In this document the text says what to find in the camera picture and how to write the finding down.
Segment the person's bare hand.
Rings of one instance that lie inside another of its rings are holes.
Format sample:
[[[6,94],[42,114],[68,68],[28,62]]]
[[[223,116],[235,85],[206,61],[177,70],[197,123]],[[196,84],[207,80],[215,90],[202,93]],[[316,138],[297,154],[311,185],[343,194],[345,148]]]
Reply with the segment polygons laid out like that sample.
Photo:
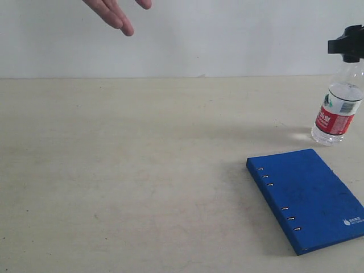
[[[120,30],[124,36],[133,36],[134,28],[115,0],[84,0],[92,11],[94,11],[107,25]]]

